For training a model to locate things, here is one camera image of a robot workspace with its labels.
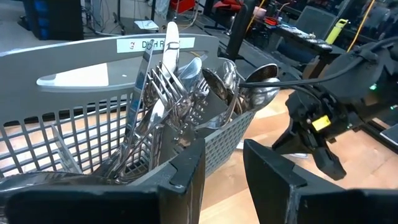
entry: red object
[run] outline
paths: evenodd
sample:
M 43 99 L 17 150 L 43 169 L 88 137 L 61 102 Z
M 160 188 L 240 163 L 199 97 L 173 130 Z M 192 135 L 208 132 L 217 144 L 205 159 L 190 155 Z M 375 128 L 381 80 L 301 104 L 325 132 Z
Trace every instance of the red object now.
M 264 22 L 266 22 L 266 24 L 271 25 L 271 26 L 276 26 L 276 25 L 278 25 L 278 20 L 277 20 L 277 19 L 274 19 L 274 18 L 272 18 L 272 17 L 266 17 L 266 18 L 264 19 Z
M 195 7 L 195 0 L 171 0 L 170 6 L 174 9 L 178 14 L 186 12 Z
M 242 3 L 235 0 L 222 0 L 217 2 L 213 7 L 223 8 L 233 12 L 239 12 L 242 8 Z

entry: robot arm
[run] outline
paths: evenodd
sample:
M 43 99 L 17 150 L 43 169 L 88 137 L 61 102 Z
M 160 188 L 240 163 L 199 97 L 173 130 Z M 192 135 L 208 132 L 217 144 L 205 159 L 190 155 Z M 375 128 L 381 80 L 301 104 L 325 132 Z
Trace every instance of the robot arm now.
M 286 105 L 290 125 L 272 148 L 279 154 L 311 153 L 317 167 L 334 180 L 346 172 L 327 143 L 347 130 L 356 130 L 398 104 L 398 46 L 389 44 L 375 52 L 370 43 L 343 54 L 325 74 L 339 72 L 353 60 L 363 60 L 338 78 L 307 85 L 311 94 L 295 91 Z

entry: white paper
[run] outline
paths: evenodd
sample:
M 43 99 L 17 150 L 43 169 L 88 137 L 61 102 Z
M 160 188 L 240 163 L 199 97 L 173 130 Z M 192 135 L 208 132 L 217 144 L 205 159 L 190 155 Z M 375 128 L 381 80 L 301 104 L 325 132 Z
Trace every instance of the white paper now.
M 158 30 L 159 26 L 154 21 L 134 21 L 140 29 Z

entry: green light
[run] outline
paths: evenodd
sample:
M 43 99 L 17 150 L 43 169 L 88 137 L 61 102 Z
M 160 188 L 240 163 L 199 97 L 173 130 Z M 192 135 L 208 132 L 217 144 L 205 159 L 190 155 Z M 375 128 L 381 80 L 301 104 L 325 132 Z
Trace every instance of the green light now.
M 377 88 L 376 84 L 373 84 L 372 86 L 369 87 L 371 90 L 375 90 Z

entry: cutlery basket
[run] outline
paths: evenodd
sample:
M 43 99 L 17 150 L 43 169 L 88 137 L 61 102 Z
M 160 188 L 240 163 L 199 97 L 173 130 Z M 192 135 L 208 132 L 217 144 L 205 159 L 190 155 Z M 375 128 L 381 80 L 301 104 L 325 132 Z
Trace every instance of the cutlery basket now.
M 164 37 L 165 34 L 110 37 L 0 53 L 0 67 L 4 68 L 0 105 L 7 108 L 0 111 L 0 177 L 37 170 L 66 171 L 70 158 L 77 170 L 92 173 L 123 141 L 125 110 L 129 108 L 134 84 L 59 87 L 38 86 L 36 81 L 45 75 L 142 56 L 140 51 L 121 53 L 120 40 Z M 215 68 L 223 62 L 216 56 L 216 37 L 180 34 L 180 38 L 193 40 L 192 46 L 182 52 L 204 52 L 204 67 Z M 96 49 L 95 57 L 84 50 L 87 48 Z M 54 57 L 72 52 L 74 56 L 68 63 Z M 13 66 L 12 62 L 19 60 L 31 66 Z M 244 113 L 206 136 L 206 176 L 228 160 L 253 117 L 254 113 Z M 147 172 L 142 151 L 136 152 L 129 164 L 131 172 Z

